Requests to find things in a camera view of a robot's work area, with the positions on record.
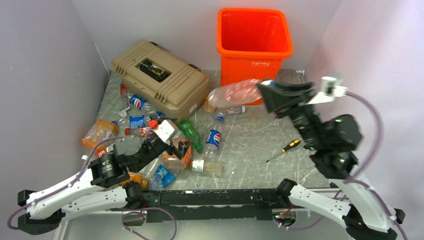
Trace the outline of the green plastic bottle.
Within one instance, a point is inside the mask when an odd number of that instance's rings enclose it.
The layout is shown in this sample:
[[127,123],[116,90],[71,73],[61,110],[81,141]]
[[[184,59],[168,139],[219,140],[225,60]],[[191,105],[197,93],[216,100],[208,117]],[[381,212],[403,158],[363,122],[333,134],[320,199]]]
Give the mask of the green plastic bottle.
[[203,151],[203,146],[199,132],[196,130],[194,124],[189,119],[184,119],[178,124],[178,128],[187,139],[191,140],[191,144],[196,151],[201,153]]

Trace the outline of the large clear red-label bottle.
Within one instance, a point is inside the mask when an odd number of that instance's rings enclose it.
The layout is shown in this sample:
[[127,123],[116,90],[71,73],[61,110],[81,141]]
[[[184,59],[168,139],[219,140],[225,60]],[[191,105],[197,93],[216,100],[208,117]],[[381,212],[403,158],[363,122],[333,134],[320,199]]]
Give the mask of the large clear red-label bottle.
[[261,79],[247,79],[213,89],[205,98],[203,109],[212,113],[217,109],[254,103],[262,95],[257,88]]

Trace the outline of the small clear water bottle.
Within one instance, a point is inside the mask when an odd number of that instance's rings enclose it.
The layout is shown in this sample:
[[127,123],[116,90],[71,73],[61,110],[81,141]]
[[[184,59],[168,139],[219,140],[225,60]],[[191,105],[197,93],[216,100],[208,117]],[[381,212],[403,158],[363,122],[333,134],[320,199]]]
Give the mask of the small clear water bottle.
[[242,114],[246,112],[246,107],[243,105],[232,106],[228,108],[218,108],[211,114],[212,119],[222,119],[224,116]]

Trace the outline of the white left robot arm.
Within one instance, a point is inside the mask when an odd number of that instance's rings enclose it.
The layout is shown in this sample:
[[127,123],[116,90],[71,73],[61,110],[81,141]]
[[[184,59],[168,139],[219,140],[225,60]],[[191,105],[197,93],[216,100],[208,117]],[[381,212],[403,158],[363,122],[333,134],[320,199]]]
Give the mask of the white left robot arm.
[[83,164],[74,176],[40,191],[22,190],[17,201],[20,211],[16,229],[30,235],[41,235],[55,230],[61,223],[106,209],[143,208],[147,202],[139,183],[130,180],[131,172],[138,172],[163,152],[182,158],[190,140],[174,146],[173,139],[154,135],[143,141],[135,137],[112,137],[112,150]]

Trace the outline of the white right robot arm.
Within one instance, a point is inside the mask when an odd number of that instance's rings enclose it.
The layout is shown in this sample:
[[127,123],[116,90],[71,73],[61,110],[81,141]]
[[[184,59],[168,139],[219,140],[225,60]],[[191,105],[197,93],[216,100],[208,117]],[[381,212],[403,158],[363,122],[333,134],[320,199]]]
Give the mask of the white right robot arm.
[[[363,173],[382,141],[383,123],[376,108],[330,76],[322,78],[320,91],[315,91],[311,82],[286,84],[265,80],[256,87],[267,112],[278,119],[291,120],[304,148],[313,151],[310,159],[316,169],[339,188],[335,196],[327,197],[284,179],[275,189],[276,203],[282,208],[303,207],[328,218],[342,226],[354,240],[395,240],[398,236],[406,239],[401,227],[405,212],[389,206]],[[345,96],[361,101],[376,121],[376,139],[363,163],[359,163],[354,153],[363,138],[355,117],[342,114],[322,121],[315,111],[315,105]]]

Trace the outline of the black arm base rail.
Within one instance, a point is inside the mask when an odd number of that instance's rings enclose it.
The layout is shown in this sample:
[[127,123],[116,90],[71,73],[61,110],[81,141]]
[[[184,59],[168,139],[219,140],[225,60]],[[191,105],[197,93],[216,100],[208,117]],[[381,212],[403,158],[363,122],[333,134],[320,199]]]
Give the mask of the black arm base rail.
[[273,188],[201,189],[144,191],[136,206],[122,211],[142,210],[148,223],[167,220],[159,209],[169,212],[175,220],[256,219],[268,221],[286,214],[293,205]]

